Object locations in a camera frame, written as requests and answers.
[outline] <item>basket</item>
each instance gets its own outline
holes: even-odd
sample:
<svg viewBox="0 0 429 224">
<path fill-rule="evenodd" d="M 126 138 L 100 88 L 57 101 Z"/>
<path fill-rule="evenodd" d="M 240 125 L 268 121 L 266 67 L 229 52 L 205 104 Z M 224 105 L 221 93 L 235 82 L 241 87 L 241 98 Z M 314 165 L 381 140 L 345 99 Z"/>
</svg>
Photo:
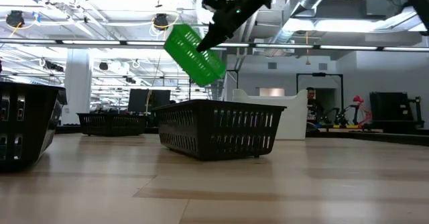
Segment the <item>basket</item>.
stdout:
<svg viewBox="0 0 429 224">
<path fill-rule="evenodd" d="M 200 36 L 186 24 L 175 25 L 164 48 L 199 86 L 206 86 L 225 76 L 226 66 L 216 54 L 196 51 Z"/>
<path fill-rule="evenodd" d="M 161 144 L 199 160 L 269 154 L 285 107 L 192 100 L 154 109 Z"/>
<path fill-rule="evenodd" d="M 78 113 L 80 129 L 86 135 L 135 136 L 145 132 L 146 117 L 119 114 Z"/>
<path fill-rule="evenodd" d="M 0 82 L 0 99 L 0 170 L 22 170 L 52 143 L 66 89 Z"/>
</svg>

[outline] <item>ceiling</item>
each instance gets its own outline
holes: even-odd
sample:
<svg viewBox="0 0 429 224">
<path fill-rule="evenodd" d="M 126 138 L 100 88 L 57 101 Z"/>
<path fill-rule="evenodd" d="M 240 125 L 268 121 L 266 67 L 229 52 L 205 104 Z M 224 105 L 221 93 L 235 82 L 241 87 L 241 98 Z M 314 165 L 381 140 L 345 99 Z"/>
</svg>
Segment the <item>ceiling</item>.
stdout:
<svg viewBox="0 0 429 224">
<path fill-rule="evenodd" d="M 275 0 L 271 9 L 262 7 L 255 21 L 248 21 L 237 30 L 232 42 L 269 40 L 283 27 L 282 14 L 288 0 Z M 61 40 L 163 40 L 167 32 L 154 29 L 152 19 L 157 13 L 166 13 L 168 22 L 192 25 L 202 36 L 207 31 L 207 23 L 212 13 L 203 10 L 202 0 L 0 0 L 0 38 L 8 38 L 14 31 L 5 23 L 5 17 L 11 10 L 23 11 L 25 25 L 17 30 L 12 38 L 61 39 Z M 292 40 L 299 44 L 348 44 L 348 45 L 384 45 L 411 46 L 417 43 L 416 32 L 389 32 L 383 36 L 377 34 L 351 32 L 296 32 Z M 88 49 L 95 61 L 93 79 L 93 103 L 108 102 L 110 105 L 125 105 L 128 87 L 124 78 L 109 76 L 135 76 L 137 85 L 172 89 L 175 99 L 188 98 L 189 85 L 185 72 L 160 49 Z M 3 61 L 3 73 L 52 74 L 41 65 L 44 58 L 66 68 L 68 50 L 66 48 L 4 45 L 0 49 Z M 307 50 L 296 50 L 290 55 L 297 58 L 307 54 Z M 317 56 L 330 56 L 335 60 L 344 52 L 317 50 L 311 53 Z M 107 62 L 116 69 L 102 71 L 98 65 Z M 154 80 L 154 76 L 166 79 Z M 40 84 L 64 83 L 63 76 L 8 76 L 10 80 L 38 82 Z M 217 98 L 212 87 L 193 86 L 193 99 Z"/>
</svg>

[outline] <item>green plastic basket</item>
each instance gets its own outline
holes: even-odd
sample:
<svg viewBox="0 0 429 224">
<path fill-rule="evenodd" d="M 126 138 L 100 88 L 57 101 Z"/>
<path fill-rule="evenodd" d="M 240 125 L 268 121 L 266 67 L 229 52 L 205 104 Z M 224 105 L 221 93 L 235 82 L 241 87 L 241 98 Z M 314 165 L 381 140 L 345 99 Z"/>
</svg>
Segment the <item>green plastic basket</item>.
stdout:
<svg viewBox="0 0 429 224">
<path fill-rule="evenodd" d="M 200 36 L 189 25 L 181 24 L 173 27 L 164 48 L 196 84 L 205 86 L 223 78 L 226 66 L 211 50 L 198 53 L 200 42 Z"/>
</svg>

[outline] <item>black plastic basket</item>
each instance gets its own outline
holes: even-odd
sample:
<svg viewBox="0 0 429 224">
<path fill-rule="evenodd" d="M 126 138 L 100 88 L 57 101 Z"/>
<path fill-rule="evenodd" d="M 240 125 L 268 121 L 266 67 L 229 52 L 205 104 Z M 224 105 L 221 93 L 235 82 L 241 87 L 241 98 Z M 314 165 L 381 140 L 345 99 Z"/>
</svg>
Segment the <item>black plastic basket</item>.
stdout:
<svg viewBox="0 0 429 224">
<path fill-rule="evenodd" d="M 83 134 L 134 136 L 145 132 L 146 117 L 119 114 L 78 113 Z"/>
<path fill-rule="evenodd" d="M 269 154 L 284 109 L 192 100 L 153 111 L 161 144 L 199 160 L 224 160 Z"/>
<path fill-rule="evenodd" d="M 35 164 L 52 143 L 66 89 L 0 82 L 0 170 Z"/>
</svg>

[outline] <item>floor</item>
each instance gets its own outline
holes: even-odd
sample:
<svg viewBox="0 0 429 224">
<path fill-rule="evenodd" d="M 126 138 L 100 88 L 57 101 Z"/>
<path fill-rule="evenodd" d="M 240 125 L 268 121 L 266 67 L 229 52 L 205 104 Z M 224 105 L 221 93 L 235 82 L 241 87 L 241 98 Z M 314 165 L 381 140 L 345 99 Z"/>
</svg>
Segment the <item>floor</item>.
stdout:
<svg viewBox="0 0 429 224">
<path fill-rule="evenodd" d="M 308 139 L 199 162 L 156 135 L 57 135 L 32 171 L 0 175 L 0 223 L 427 224 L 429 148 Z"/>
</svg>

